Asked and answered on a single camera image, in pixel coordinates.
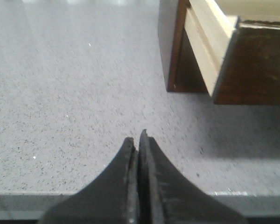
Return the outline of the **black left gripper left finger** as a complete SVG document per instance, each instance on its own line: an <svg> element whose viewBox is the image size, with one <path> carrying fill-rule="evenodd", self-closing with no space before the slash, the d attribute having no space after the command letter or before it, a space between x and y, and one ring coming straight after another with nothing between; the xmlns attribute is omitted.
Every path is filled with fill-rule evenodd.
<svg viewBox="0 0 280 224"><path fill-rule="evenodd" d="M133 138L103 172L78 193L48 209L41 224L136 224L138 152Z"/></svg>

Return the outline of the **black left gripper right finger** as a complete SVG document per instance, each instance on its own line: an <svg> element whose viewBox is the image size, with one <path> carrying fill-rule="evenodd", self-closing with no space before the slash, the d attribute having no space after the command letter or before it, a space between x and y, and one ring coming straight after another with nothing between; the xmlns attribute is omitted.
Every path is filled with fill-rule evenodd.
<svg viewBox="0 0 280 224"><path fill-rule="evenodd" d="M247 223L185 178L146 130L140 135L138 192L141 224Z"/></svg>

